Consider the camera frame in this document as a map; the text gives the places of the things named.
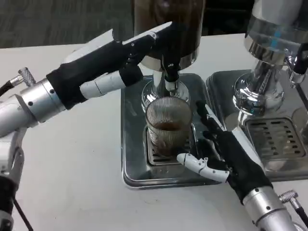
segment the gray carpet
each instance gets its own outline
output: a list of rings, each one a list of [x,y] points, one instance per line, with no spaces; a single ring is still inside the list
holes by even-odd
[[[133,35],[130,0],[0,0],[0,48],[84,43],[110,28]]]

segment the white table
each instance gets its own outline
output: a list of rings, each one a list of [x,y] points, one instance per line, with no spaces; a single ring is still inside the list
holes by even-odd
[[[254,59],[243,35],[204,37],[198,60],[184,72],[203,80],[221,70],[248,69]],[[36,80],[80,45],[0,50],[2,83],[27,66]],[[151,71],[144,69],[144,74]],[[4,95],[7,98],[24,86]],[[121,179],[120,91],[92,99],[31,128],[17,199],[37,231],[254,231],[227,185],[132,191]],[[295,189],[308,210],[308,181],[275,183]],[[293,219],[297,214],[289,208]],[[14,230],[26,230],[14,212]]]

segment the robotic hand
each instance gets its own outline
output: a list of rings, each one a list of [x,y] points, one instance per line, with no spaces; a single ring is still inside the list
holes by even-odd
[[[193,155],[181,153],[177,160],[188,169],[203,177],[219,182],[228,182],[244,205],[255,226],[263,231],[305,230],[293,223],[283,203],[290,201],[306,226],[308,218],[296,201],[294,191],[278,196],[273,185],[265,176],[264,167],[252,144],[237,127],[226,131],[205,102],[197,103],[197,112],[208,131],[204,137],[214,143],[215,156],[198,160]]]
[[[28,86],[0,104],[0,231],[13,228],[13,204],[32,230],[15,200],[24,164],[21,144],[26,129],[87,99],[142,80],[138,63],[149,51],[168,46],[178,31],[178,26],[169,22],[123,42],[109,39],[112,31],[108,31],[69,55],[42,81],[36,83],[24,68],[0,88],[2,95],[22,82]]]

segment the metal drip tray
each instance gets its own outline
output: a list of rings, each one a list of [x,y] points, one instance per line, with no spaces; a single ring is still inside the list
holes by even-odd
[[[240,125],[252,141],[272,181],[308,179],[308,113],[289,77],[279,82],[284,101],[276,111],[263,116],[239,114],[233,99],[233,85],[250,70],[216,72],[206,80],[206,101],[227,130]],[[301,84],[308,92],[308,78]]]
[[[262,159],[290,159],[305,155],[293,123],[287,118],[252,119],[246,122],[246,126]]]
[[[217,184],[190,171],[175,158],[161,158],[153,152],[148,139],[145,114],[141,106],[141,94],[144,86],[152,80],[145,77],[137,84],[121,91],[121,148],[122,175],[124,182],[132,188],[161,188],[189,185]],[[196,101],[205,100],[205,83],[195,74],[182,74],[180,81],[190,93],[192,132],[186,143],[186,151],[199,156],[195,143],[203,138],[205,129],[196,112]]]

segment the brown liquid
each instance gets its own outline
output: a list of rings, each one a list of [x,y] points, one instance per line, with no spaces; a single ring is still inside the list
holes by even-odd
[[[166,122],[155,124],[154,127],[164,131],[178,131],[181,130],[183,126],[180,123]]]
[[[138,35],[170,21],[185,25],[176,41],[180,57],[191,54],[200,44],[205,0],[134,0],[134,32]],[[161,59],[162,52],[149,56]]]
[[[155,128],[158,128],[164,131],[179,131],[183,129],[183,124],[179,122],[177,123],[172,123],[172,122],[158,123],[158,124],[155,124]],[[170,144],[167,144],[164,141],[158,141],[156,145],[153,146],[155,153],[162,157],[176,156],[178,154],[177,150],[180,147],[181,146],[179,147],[171,146]]]

